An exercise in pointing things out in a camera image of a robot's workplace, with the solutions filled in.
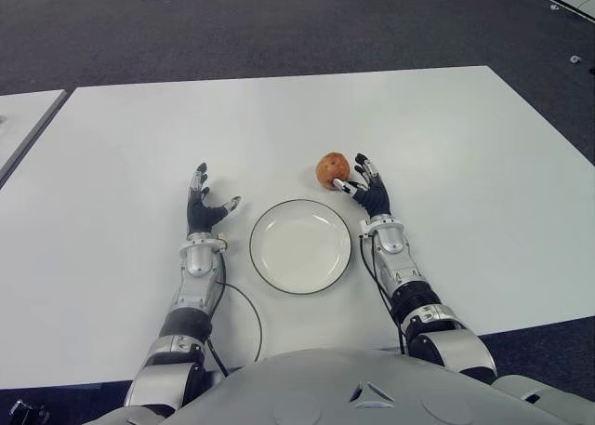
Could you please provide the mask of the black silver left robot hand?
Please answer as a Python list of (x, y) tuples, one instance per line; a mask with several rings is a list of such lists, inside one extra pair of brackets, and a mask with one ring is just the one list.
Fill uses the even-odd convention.
[(240, 196), (234, 196), (230, 201), (220, 206), (208, 206), (205, 199), (210, 189), (205, 186), (207, 181), (207, 164), (203, 162), (194, 171), (187, 198), (187, 235), (195, 233), (211, 233), (215, 225), (225, 219), (241, 202)]

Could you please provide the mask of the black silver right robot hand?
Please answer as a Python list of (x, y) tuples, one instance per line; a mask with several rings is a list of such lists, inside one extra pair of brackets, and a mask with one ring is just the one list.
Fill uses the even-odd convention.
[(376, 166), (362, 153), (355, 156), (355, 163), (354, 169), (364, 179), (364, 183), (335, 178), (334, 187), (359, 204), (370, 219), (390, 216), (390, 197)]

